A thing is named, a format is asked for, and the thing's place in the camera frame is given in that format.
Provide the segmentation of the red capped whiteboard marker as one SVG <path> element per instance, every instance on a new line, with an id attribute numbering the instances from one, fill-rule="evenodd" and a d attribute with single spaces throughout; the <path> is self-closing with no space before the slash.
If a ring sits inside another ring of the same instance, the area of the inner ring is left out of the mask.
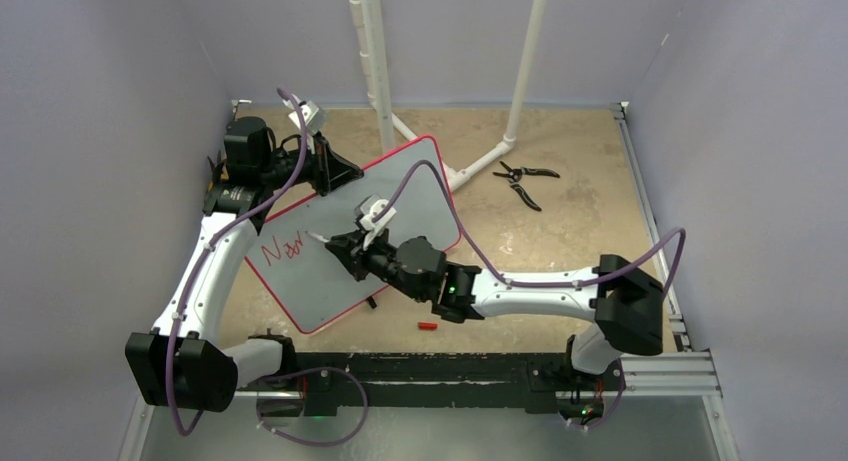
<path id="1" fill-rule="evenodd" d="M 312 231 L 308 231 L 308 230 L 307 230 L 307 231 L 305 231 L 305 233 L 306 233 L 308 236 L 312 237 L 313 239 L 315 239 L 315 240 L 317 240 L 317 241 L 319 241 L 319 242 L 321 242 L 321 243 L 324 243 L 324 244 L 326 244 L 326 243 L 328 243 L 328 242 L 330 242 L 330 241 L 331 241 L 331 239 L 330 239 L 330 238 L 328 238 L 328 237 L 326 237 L 326 236 L 324 236 L 324 235 L 321 235 L 321 234 L 319 234 L 319 233 L 316 233 L 316 232 L 312 232 Z"/>

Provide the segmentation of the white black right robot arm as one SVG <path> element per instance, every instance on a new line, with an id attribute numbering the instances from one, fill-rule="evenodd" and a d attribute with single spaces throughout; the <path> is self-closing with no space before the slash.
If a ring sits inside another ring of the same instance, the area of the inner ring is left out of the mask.
<path id="1" fill-rule="evenodd" d="M 387 234 L 335 235 L 323 243 L 357 281 L 373 276 L 407 298 L 430 303 L 461 324 L 506 315 L 561 316 L 588 322 L 561 362 L 564 380 L 584 388 L 624 354 L 663 351 L 665 288 L 638 264 L 603 254 L 597 265 L 567 272 L 509 273 L 450 262 L 423 236 L 392 245 Z"/>

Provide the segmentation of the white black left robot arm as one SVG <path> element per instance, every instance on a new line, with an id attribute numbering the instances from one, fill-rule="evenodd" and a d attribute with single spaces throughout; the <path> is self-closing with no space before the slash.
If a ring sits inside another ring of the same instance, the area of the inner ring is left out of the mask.
<path id="1" fill-rule="evenodd" d="M 189 266 L 148 332 L 131 334 L 125 357 L 151 406 L 222 412 L 237 389 L 262 379 L 284 390 L 297 380 L 293 342 L 258 335 L 234 348 L 217 347 L 223 310 L 239 267 L 257 241 L 285 187 L 309 184 L 326 196 L 363 177 L 319 132 L 293 135 L 292 150 L 266 122 L 247 116 L 228 123 L 224 156 L 211 162 L 212 182 Z"/>

